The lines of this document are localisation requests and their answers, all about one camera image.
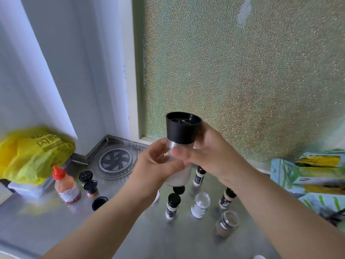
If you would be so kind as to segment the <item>person's left hand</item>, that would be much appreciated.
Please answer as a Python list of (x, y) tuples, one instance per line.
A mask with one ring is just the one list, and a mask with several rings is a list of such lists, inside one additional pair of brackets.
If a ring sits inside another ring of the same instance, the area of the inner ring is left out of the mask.
[(163, 183), (169, 176), (164, 176), (161, 164), (169, 159), (166, 153), (167, 138), (161, 138), (152, 143), (140, 153), (136, 166), (128, 183), (140, 198), (153, 201)]

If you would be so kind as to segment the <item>person's right hand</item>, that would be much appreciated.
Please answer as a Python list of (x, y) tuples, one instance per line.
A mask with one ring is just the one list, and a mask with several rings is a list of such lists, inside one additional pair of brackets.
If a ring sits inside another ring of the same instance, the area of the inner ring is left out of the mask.
[(247, 165), (246, 160), (220, 132), (205, 122), (201, 125), (193, 148), (196, 149), (196, 165), (218, 178), (227, 187), (230, 187), (231, 181)]

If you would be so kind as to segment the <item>glass grinder with black cap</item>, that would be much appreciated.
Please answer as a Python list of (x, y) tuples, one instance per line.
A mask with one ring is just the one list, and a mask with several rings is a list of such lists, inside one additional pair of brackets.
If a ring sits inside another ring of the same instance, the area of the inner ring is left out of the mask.
[[(201, 124), (202, 119), (191, 113), (171, 112), (166, 114), (166, 146), (169, 149), (166, 155), (169, 156), (169, 161), (174, 160), (171, 155), (172, 148), (179, 145), (185, 145), (188, 148), (193, 148)], [(180, 170), (169, 176), (165, 183), (171, 187), (185, 186), (190, 179), (191, 173), (192, 166), (188, 165), (183, 170)]]

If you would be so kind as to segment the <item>person's right forearm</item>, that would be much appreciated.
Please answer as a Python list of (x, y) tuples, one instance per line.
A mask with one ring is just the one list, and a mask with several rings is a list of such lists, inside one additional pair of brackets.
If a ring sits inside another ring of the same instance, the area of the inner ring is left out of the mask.
[(282, 259), (345, 259), (345, 234), (250, 165), (217, 178), (231, 188)]

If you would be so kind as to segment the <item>red-capped sauce bottle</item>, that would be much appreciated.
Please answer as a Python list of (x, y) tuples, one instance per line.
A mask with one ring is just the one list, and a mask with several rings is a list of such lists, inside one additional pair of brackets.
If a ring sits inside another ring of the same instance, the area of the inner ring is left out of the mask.
[(74, 203), (80, 199), (81, 193), (75, 179), (68, 175), (63, 168), (53, 166), (52, 177), (55, 180), (54, 188), (61, 200), (66, 203)]

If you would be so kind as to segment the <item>dark-label spice jar black lid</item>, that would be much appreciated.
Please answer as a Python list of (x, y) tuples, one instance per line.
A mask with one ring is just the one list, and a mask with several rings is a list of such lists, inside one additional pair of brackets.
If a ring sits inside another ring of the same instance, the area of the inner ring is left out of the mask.
[(227, 187), (226, 190), (223, 192), (222, 197), (218, 201), (219, 208), (222, 210), (227, 210), (233, 199), (236, 197), (236, 193), (232, 189)]
[(173, 220), (176, 217), (177, 209), (181, 203), (181, 198), (176, 193), (171, 193), (167, 200), (166, 218)]
[(206, 173), (206, 170), (204, 170), (201, 166), (197, 166), (196, 174), (193, 179), (193, 185), (195, 187), (200, 187), (202, 185)]

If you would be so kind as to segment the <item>loose black jar lid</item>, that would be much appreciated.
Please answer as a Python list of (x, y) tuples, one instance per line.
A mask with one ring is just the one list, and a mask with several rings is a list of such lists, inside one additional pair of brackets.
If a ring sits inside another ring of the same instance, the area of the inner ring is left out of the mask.
[(91, 208), (93, 211), (97, 211), (97, 209), (99, 209), (106, 202), (108, 202), (108, 198), (105, 196), (100, 196), (93, 201)]

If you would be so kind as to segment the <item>green and white packets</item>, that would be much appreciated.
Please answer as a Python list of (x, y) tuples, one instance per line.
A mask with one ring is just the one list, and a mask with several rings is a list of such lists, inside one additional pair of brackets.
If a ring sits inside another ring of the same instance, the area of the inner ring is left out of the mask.
[(272, 159), (270, 179), (345, 232), (345, 150), (305, 152), (295, 163)]

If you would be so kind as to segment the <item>white box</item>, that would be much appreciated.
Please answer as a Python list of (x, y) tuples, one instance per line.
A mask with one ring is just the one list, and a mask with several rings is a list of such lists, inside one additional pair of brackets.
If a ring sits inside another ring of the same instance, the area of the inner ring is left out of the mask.
[(14, 190), (21, 196), (38, 199), (44, 194), (44, 192), (50, 187), (52, 183), (54, 183), (54, 179), (50, 176), (48, 179), (46, 179), (43, 183), (39, 185), (19, 184), (11, 182), (8, 184), (7, 187), (10, 190)]

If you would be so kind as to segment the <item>yellow plastic bag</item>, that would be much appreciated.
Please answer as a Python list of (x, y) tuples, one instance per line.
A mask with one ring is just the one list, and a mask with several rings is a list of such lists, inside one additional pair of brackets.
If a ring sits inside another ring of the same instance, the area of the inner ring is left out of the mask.
[(40, 126), (13, 130), (0, 140), (0, 179), (40, 185), (75, 152), (73, 139)]

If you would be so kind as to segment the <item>round metal fan vent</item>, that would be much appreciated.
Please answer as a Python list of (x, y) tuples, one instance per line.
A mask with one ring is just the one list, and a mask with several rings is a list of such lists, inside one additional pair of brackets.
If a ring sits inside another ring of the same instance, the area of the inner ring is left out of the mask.
[(96, 158), (96, 167), (101, 176), (107, 179), (124, 178), (136, 165), (138, 152), (125, 145), (105, 147)]

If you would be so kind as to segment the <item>open glass jar brown powder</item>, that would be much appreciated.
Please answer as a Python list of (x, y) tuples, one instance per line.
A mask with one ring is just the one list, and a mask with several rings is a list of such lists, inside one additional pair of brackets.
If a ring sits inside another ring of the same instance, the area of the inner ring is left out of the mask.
[(233, 210), (226, 210), (215, 224), (215, 232), (221, 238), (228, 238), (239, 227), (238, 214)]

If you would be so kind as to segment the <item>person's left forearm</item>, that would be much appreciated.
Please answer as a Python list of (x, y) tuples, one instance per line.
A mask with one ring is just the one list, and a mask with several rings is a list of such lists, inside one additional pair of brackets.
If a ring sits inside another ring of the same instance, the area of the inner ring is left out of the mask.
[(112, 259), (161, 185), (159, 180), (131, 175), (114, 197), (41, 259)]

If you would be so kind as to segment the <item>black-lidded spice jar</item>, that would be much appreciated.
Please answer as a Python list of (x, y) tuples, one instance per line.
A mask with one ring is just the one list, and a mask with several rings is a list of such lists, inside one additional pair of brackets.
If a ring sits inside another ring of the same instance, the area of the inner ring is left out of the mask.
[(93, 179), (93, 173), (90, 170), (85, 170), (79, 174), (79, 180), (84, 186), (86, 183), (90, 182)]

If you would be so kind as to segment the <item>orange spice jar black lid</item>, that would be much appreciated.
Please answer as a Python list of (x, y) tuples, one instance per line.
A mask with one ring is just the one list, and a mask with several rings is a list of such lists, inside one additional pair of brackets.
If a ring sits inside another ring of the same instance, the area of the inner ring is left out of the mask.
[(98, 182), (96, 180), (90, 180), (84, 184), (83, 189), (89, 198), (95, 197), (98, 194), (97, 185)]

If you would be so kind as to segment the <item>frosted glass window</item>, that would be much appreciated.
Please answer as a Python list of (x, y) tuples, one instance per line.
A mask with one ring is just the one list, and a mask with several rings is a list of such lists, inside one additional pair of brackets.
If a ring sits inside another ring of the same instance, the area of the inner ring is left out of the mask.
[(345, 150), (345, 0), (132, 0), (141, 139), (198, 115), (246, 159)]

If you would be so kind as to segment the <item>open glass jar white powder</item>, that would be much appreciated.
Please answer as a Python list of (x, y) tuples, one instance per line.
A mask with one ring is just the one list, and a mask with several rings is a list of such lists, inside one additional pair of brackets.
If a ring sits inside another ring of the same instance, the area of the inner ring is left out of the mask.
[(206, 192), (200, 192), (195, 196), (194, 205), (191, 207), (191, 213), (195, 218), (201, 219), (204, 217), (210, 206), (210, 196)]

